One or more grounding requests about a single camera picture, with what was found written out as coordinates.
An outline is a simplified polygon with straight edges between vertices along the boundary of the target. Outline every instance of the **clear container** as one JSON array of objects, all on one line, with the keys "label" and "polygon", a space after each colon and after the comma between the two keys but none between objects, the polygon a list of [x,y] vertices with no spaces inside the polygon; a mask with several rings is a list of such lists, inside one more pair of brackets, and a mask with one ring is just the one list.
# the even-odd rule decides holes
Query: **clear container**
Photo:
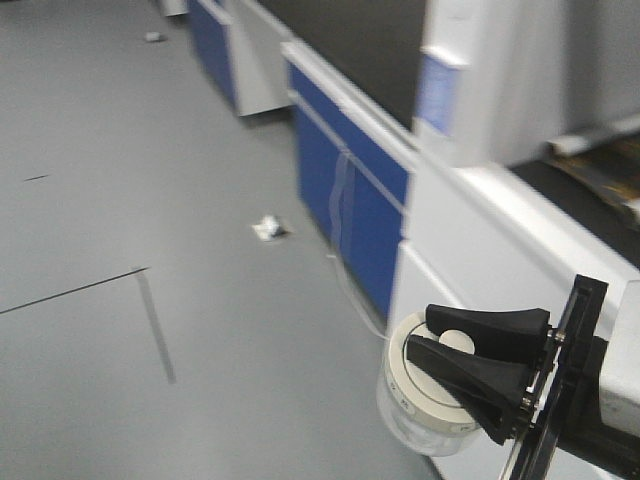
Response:
[{"label": "clear container", "polygon": [[386,382],[385,367],[380,369],[376,391],[378,409],[387,428],[393,435],[411,450],[429,457],[453,455],[477,436],[471,434],[447,435],[418,423],[396,401]]}]

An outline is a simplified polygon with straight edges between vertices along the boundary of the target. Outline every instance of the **black countertop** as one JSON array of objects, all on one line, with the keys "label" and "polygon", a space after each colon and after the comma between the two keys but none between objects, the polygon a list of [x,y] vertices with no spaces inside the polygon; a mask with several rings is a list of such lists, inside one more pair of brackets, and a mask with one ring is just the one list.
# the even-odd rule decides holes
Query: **black countertop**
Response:
[{"label": "black countertop", "polygon": [[512,167],[511,170],[640,268],[640,232],[626,227],[613,208],[591,190],[540,160]]},{"label": "black countertop", "polygon": [[411,130],[427,0],[259,0]]}]

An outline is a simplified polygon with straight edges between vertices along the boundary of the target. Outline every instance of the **gray floor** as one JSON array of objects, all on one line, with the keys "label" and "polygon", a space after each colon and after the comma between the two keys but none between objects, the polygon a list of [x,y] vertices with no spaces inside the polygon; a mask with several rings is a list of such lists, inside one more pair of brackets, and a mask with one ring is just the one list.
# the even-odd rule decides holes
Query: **gray floor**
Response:
[{"label": "gray floor", "polygon": [[[379,420],[290,125],[236,119],[184,26],[0,2],[0,79],[0,310],[151,267],[0,315],[0,478],[431,478]],[[259,243],[266,212],[295,235]]]}]

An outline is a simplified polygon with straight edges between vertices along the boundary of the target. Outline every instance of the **cable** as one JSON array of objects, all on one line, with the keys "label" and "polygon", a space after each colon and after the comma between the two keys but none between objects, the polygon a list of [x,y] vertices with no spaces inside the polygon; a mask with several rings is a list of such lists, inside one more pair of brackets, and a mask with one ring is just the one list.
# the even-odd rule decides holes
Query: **cable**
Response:
[{"label": "cable", "polygon": [[340,148],[340,154],[336,159],[333,187],[331,189],[331,194],[329,195],[329,218],[331,221],[330,241],[332,254],[328,255],[328,257],[333,260],[332,263],[335,267],[338,285],[349,299],[349,302],[358,313],[367,329],[376,337],[388,340],[386,335],[380,333],[378,328],[375,326],[364,302],[353,288],[352,280],[344,266],[343,260],[340,258],[340,254],[338,253],[340,252],[340,244],[342,242],[342,215],[340,214],[340,200],[345,193],[349,159],[351,157],[352,154],[347,148]]}]

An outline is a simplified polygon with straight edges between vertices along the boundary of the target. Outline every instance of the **blue label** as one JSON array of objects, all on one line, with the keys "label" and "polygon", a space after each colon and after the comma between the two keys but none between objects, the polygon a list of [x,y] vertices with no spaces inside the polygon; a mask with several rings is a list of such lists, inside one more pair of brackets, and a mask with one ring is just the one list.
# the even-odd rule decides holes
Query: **blue label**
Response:
[{"label": "blue label", "polygon": [[418,117],[450,135],[456,82],[459,70],[426,55],[418,96]]}]

